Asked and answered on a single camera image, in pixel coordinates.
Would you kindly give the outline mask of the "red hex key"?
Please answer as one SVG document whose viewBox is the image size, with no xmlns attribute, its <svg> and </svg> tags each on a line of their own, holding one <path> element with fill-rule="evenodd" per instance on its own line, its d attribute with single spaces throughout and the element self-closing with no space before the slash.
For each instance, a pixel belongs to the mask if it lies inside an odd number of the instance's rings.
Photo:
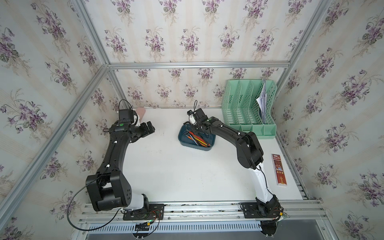
<svg viewBox="0 0 384 240">
<path fill-rule="evenodd" d="M 200 141 L 205 142 L 205 143 L 207 143 L 208 145 L 211 146 L 211 144 L 209 144 L 209 143 L 208 143 L 207 141 L 205 141 L 203 138 L 201 138 L 201 137 L 195 135 L 192 131 L 189 131 L 189 133 L 190 133 L 195 139 L 199 139 Z"/>
</svg>

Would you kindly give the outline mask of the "long black hex key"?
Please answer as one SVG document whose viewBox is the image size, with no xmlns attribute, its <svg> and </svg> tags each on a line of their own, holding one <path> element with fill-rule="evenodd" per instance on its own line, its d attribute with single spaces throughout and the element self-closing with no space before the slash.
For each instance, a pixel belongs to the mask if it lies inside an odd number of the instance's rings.
<svg viewBox="0 0 384 240">
<path fill-rule="evenodd" d="M 200 146 L 200 145 L 195 141 L 195 138 L 194 138 L 188 131 L 186 131 L 186 132 L 184 133 L 184 135 L 185 135 L 187 138 L 189 138 L 190 140 L 192 140 L 197 146 Z"/>
</svg>

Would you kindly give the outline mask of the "yellow hex key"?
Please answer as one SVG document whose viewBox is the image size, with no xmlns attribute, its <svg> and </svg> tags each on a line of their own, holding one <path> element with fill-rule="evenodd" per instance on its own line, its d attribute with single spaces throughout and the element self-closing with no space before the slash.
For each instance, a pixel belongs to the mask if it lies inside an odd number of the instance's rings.
<svg viewBox="0 0 384 240">
<path fill-rule="evenodd" d="M 208 145 L 205 142 L 200 141 L 199 139 L 195 139 L 195 141 L 202 147 L 208 148 L 210 145 Z"/>
</svg>

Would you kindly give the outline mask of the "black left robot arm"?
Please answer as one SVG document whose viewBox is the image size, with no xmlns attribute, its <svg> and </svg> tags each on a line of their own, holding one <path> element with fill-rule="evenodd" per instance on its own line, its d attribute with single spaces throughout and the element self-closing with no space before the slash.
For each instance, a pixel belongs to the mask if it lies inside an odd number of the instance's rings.
<svg viewBox="0 0 384 240">
<path fill-rule="evenodd" d="M 123 174 L 127 147 L 155 132 L 151 122 L 139 126 L 117 121 L 105 129 L 110 141 L 105 157 L 94 175 L 86 179 L 87 191 L 96 212 L 124 208 L 138 211 L 149 208 L 145 194 L 136 194 Z"/>
</svg>

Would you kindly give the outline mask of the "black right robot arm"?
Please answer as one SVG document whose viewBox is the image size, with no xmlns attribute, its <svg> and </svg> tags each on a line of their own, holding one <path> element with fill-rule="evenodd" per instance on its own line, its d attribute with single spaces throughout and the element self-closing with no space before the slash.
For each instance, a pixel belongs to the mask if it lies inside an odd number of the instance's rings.
<svg viewBox="0 0 384 240">
<path fill-rule="evenodd" d="M 236 130 L 216 117 L 209 118 L 201 108 L 189 110 L 187 115 L 195 135 L 215 135 L 236 147 L 238 162 L 242 167 L 250 170 L 260 213 L 267 216 L 272 211 L 279 210 L 281 207 L 279 200 L 268 187 L 263 165 L 264 151 L 256 134 Z"/>
</svg>

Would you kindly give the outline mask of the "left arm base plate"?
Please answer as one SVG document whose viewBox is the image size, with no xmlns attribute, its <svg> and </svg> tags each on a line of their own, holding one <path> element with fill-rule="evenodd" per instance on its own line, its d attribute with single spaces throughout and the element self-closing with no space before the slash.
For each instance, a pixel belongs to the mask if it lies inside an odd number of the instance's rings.
<svg viewBox="0 0 384 240">
<path fill-rule="evenodd" d="M 164 218 L 165 204 L 149 204 L 149 209 L 140 209 L 134 211 L 124 210 L 124 221 L 150 221 L 162 220 Z"/>
</svg>

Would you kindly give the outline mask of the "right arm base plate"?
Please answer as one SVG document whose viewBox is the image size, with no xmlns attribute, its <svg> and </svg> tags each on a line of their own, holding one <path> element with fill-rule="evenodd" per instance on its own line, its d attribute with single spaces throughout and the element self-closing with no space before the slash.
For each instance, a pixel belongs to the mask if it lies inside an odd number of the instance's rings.
<svg viewBox="0 0 384 240">
<path fill-rule="evenodd" d="M 240 208 L 246 219 L 279 219 L 284 212 L 280 204 L 274 206 L 257 202 L 244 202 Z"/>
</svg>

